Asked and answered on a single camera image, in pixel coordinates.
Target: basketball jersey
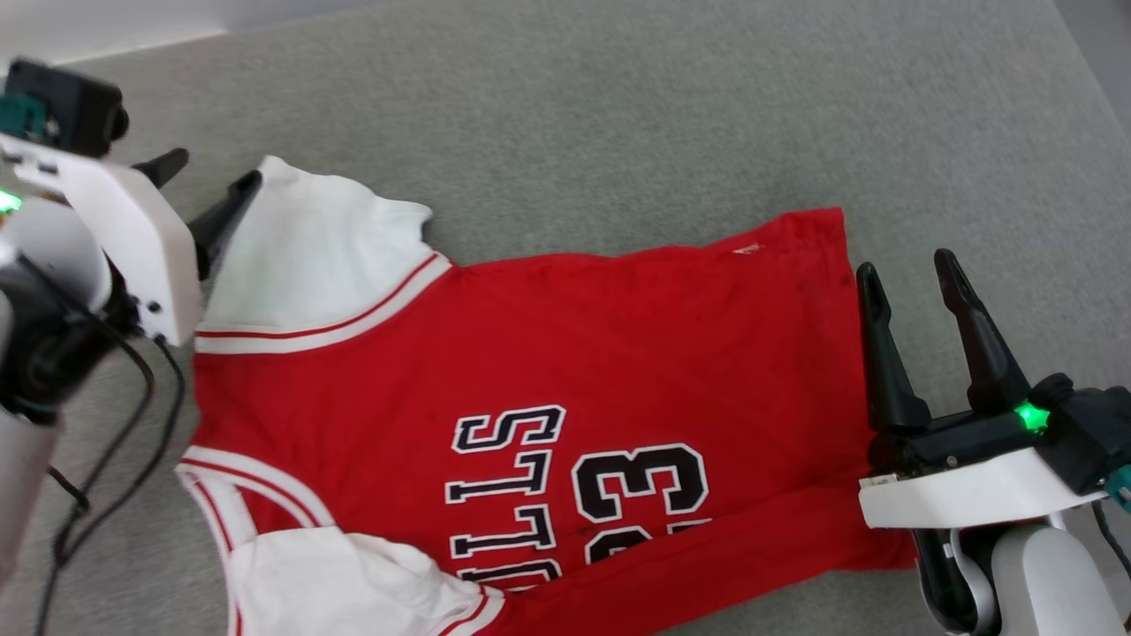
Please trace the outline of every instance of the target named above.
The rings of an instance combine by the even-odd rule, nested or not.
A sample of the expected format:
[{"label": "basketball jersey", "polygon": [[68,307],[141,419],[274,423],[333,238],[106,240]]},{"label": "basketball jersey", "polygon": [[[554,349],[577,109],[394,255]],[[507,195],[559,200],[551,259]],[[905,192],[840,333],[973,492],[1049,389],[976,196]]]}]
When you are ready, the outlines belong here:
[{"label": "basketball jersey", "polygon": [[200,326],[178,469],[245,634],[649,634],[870,531],[839,210],[706,248],[461,267],[429,208],[269,157]]}]

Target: white trim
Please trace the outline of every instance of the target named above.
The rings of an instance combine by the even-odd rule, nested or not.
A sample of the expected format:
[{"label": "white trim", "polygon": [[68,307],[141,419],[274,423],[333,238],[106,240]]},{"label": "white trim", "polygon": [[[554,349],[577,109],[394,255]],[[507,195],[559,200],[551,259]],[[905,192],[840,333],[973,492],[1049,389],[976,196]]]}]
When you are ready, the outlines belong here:
[{"label": "white trim", "polygon": [[482,607],[483,611],[481,611],[478,616],[475,616],[475,618],[473,618],[472,620],[468,620],[467,622],[463,624],[459,622],[461,619],[446,620],[435,628],[433,634],[443,634],[444,629],[448,629],[452,625],[456,625],[455,629],[448,631],[447,634],[444,634],[444,636],[472,636],[474,634],[477,634],[481,629],[483,629],[487,625],[490,625],[491,621],[493,621],[495,617],[499,616],[499,612],[502,611],[502,605],[506,602],[506,598],[503,596],[502,592],[495,590],[494,587],[487,587],[485,585],[481,585],[480,588],[483,591],[484,600],[482,603],[477,603],[475,605],[475,609],[472,610],[473,616],[475,616],[474,612],[478,610],[480,607]]},{"label": "white trim", "polygon": [[448,269],[451,269],[451,261],[440,253],[430,256],[431,263],[416,270],[400,289],[380,302],[380,306],[355,321],[347,321],[344,326],[295,337],[257,337],[259,334],[285,335],[284,333],[273,333],[268,328],[240,328],[240,327],[208,327],[202,325],[199,332],[225,332],[242,333],[248,332],[245,337],[228,336],[215,337],[198,335],[196,338],[197,353],[240,354],[240,353],[294,353],[297,351],[309,351],[320,349],[360,336],[373,327],[385,323],[389,318],[400,312],[416,296],[418,296],[429,285],[434,283]]},{"label": "white trim", "polygon": [[[295,516],[295,519],[300,523],[302,523],[303,518],[307,518],[311,522],[311,525],[314,526],[335,525],[334,516],[330,515],[329,509],[327,509],[326,505],[322,504],[322,500],[314,493],[313,490],[287,473],[258,459],[253,459],[247,455],[240,455],[238,453],[216,450],[214,448],[205,448],[202,446],[190,446],[184,452],[183,459],[200,462],[202,464],[208,464],[208,466],[181,464],[176,470],[190,473],[213,470],[222,473],[223,479],[233,481],[242,478],[240,478],[239,474],[231,473],[243,473],[261,480],[265,483],[260,483],[254,480],[245,480],[254,484],[248,485],[247,488],[270,498],[273,501],[284,506],[284,508],[288,512],[292,510],[293,504],[288,501],[284,505],[280,499],[293,499],[295,502],[300,504],[310,512],[309,516]],[[271,488],[264,488],[265,484],[273,487],[278,492],[271,492]]]},{"label": "white trim", "polygon": [[205,479],[223,480],[225,482],[231,483],[233,487],[239,485],[240,488],[250,490],[252,492],[258,492],[259,495],[262,495],[267,499],[270,499],[278,507],[286,510],[292,517],[294,517],[294,521],[299,522],[299,525],[301,525],[302,527],[318,527],[318,524],[314,523],[314,519],[310,518],[310,515],[303,512],[302,507],[295,504],[293,499],[285,497],[282,492],[271,488],[270,485],[267,485],[253,479],[248,479],[242,475],[232,474],[227,471],[223,471],[219,469],[206,469],[204,466],[197,466],[193,464],[181,464],[176,467],[176,470],[189,474],[198,475]]},{"label": "white trim", "polygon": [[[232,586],[232,577],[228,570],[231,552],[227,549],[227,544],[231,541],[234,549],[234,541],[232,541],[230,536],[226,538],[227,535],[224,532],[226,526],[223,525],[219,519],[219,510],[214,508],[205,497],[204,491],[207,490],[207,487],[204,485],[204,480],[199,476],[184,472],[178,473],[176,476],[184,490],[188,491],[190,497],[192,497],[192,500],[197,502],[197,507],[200,508],[200,513],[204,515],[205,522],[208,524],[208,530],[211,531],[213,540],[216,542],[216,552],[219,555],[221,568],[224,570],[224,587],[227,592],[227,635],[240,636],[239,630],[236,629],[236,626],[239,625],[239,609],[236,608],[235,590]],[[215,501],[215,496],[211,493],[208,496]]]}]

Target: red stripe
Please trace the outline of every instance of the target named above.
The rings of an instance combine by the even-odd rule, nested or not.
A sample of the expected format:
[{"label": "red stripe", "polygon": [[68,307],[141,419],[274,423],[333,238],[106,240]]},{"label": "red stripe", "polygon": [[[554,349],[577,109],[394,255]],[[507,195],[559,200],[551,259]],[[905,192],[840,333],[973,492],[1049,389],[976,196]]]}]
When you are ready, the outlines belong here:
[{"label": "red stripe", "polygon": [[231,552],[233,549],[232,538],[227,535],[227,528],[224,526],[224,517],[219,515],[219,508],[216,507],[216,501],[213,500],[211,495],[208,495],[207,490],[200,488],[199,483],[193,483],[192,487],[200,492],[200,495],[205,498],[205,501],[208,501],[208,507],[213,509],[213,518],[216,519],[216,525],[219,526],[219,533],[224,538],[224,545],[227,548],[227,551]]},{"label": "red stripe", "polygon": [[[271,483],[271,482],[269,482],[269,481],[267,481],[267,480],[265,480],[265,479],[262,479],[260,476],[257,476],[257,475],[253,475],[253,474],[250,474],[250,473],[245,473],[243,471],[234,471],[234,470],[228,469],[226,466],[218,466],[216,464],[209,464],[207,462],[200,462],[198,459],[191,459],[189,457],[182,457],[181,458],[181,463],[182,464],[188,464],[190,466],[199,466],[201,469],[208,469],[208,470],[211,470],[211,471],[218,471],[218,472],[222,472],[222,473],[227,473],[230,475],[241,476],[241,478],[244,478],[244,479],[249,479],[249,480],[251,480],[251,481],[253,481],[256,483],[266,485],[267,488],[269,488],[270,490],[275,491],[276,493],[282,495],[287,501],[291,501],[292,504],[294,504],[295,506],[297,506],[299,509],[302,510],[302,513],[304,515],[307,515],[307,518],[310,519],[311,524],[318,525],[318,523],[319,523],[318,518],[314,517],[313,513],[310,512],[310,508],[308,508],[307,506],[303,506],[302,501],[299,501],[297,498],[295,498],[290,492],[287,492],[287,491],[283,490],[282,488],[279,488],[278,484],[276,484],[276,483]],[[295,521],[299,522],[300,525],[302,524],[302,519],[297,519],[296,518]]]},{"label": "red stripe", "polygon": [[464,625],[464,624],[467,624],[467,622],[470,622],[470,621],[475,620],[475,617],[477,617],[481,613],[483,613],[483,610],[486,609],[486,607],[487,607],[487,595],[484,594],[483,596],[480,596],[480,607],[475,609],[475,612],[472,613],[472,616],[465,618],[464,620],[460,620],[460,621],[457,621],[457,622],[452,622],[443,631],[441,631],[439,634],[439,636],[447,636],[448,634],[451,634],[452,630],[455,630],[460,625]]},{"label": "red stripe", "polygon": [[[219,514],[219,508],[216,507],[216,501],[213,500],[211,495],[204,488],[200,488],[200,483],[196,482],[192,484],[197,491],[204,497],[205,501],[208,502],[208,507],[213,510],[213,518],[216,519],[216,525],[219,527],[219,534],[224,538],[224,547],[227,548],[228,553],[232,552],[232,538],[227,534],[227,527],[224,526],[224,517]],[[235,636],[240,636],[243,633],[243,617],[240,614],[240,608],[235,608]]]},{"label": "red stripe", "polygon": [[405,285],[407,285],[414,277],[416,277],[417,274],[420,274],[421,269],[424,269],[425,267],[428,267],[433,260],[435,260],[439,257],[440,257],[440,255],[433,253],[432,257],[429,258],[428,260],[425,260],[424,263],[422,263],[420,265],[420,267],[417,267],[416,269],[413,269],[413,273],[409,274],[404,281],[402,281],[402,283],[399,285],[397,285],[397,289],[392,290],[392,293],[390,293],[389,295],[385,296],[385,300],[382,300],[381,302],[374,304],[373,307],[371,307],[370,309],[368,309],[364,313],[361,313],[360,316],[355,316],[355,317],[353,317],[353,318],[351,318],[351,319],[348,319],[348,320],[346,320],[344,323],[338,323],[337,325],[330,325],[329,327],[319,327],[317,329],[308,329],[305,332],[292,332],[292,333],[287,333],[287,334],[264,334],[264,333],[258,333],[258,332],[197,332],[197,336],[202,337],[202,338],[268,338],[268,340],[288,340],[288,338],[299,338],[299,337],[303,337],[303,336],[313,336],[316,334],[325,334],[326,332],[333,332],[335,329],[340,329],[342,327],[348,327],[349,325],[353,325],[354,323],[364,319],[366,316],[369,316],[369,315],[373,313],[374,311],[377,311],[378,309],[385,307],[390,300],[392,300],[394,298],[396,298],[396,295],[398,293],[400,293],[400,290],[405,289]]}]

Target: gray carpet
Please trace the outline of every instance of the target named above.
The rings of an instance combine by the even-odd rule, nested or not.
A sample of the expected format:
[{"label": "gray carpet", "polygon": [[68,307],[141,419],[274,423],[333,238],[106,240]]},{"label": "gray carpet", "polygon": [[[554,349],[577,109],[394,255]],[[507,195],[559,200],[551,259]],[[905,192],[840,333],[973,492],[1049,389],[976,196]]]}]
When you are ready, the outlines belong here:
[{"label": "gray carpet", "polygon": [[[938,411],[966,385],[941,246],[1030,378],[1131,381],[1131,145],[1048,0],[414,0],[85,68],[126,92],[120,161],[193,151],[167,190],[185,216],[267,153],[432,206],[429,240],[461,263],[699,244],[843,206]],[[170,402],[148,358],[166,390],[97,501],[144,463]],[[71,410],[64,472],[89,467],[138,385],[106,362]],[[223,633],[211,539],[167,470],[195,416],[66,574],[52,634]],[[3,636],[29,629],[64,505],[46,490]],[[1129,607],[1094,528],[1073,527]],[[832,574],[671,631],[936,633],[908,573]]]}]

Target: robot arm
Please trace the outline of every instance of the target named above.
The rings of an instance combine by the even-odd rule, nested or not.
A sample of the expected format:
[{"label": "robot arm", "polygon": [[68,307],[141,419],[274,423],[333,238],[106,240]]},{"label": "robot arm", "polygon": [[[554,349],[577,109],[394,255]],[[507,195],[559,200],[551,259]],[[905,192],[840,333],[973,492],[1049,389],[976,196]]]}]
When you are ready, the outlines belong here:
[{"label": "robot arm", "polygon": [[115,346],[106,327],[187,342],[202,312],[199,281],[260,183],[250,173],[187,225],[158,188],[188,153],[132,167],[106,161],[127,128],[116,87],[11,65],[0,158],[46,197],[25,198],[0,225],[0,591],[61,430],[60,409]]},{"label": "robot arm", "polygon": [[856,273],[877,432],[873,475],[861,480],[865,521],[910,528],[923,596],[950,634],[1124,636],[1061,512],[1131,495],[1131,394],[1074,392],[1060,373],[1030,388],[955,255],[935,252],[935,270],[970,372],[970,410],[941,418],[912,389],[875,268]]}]

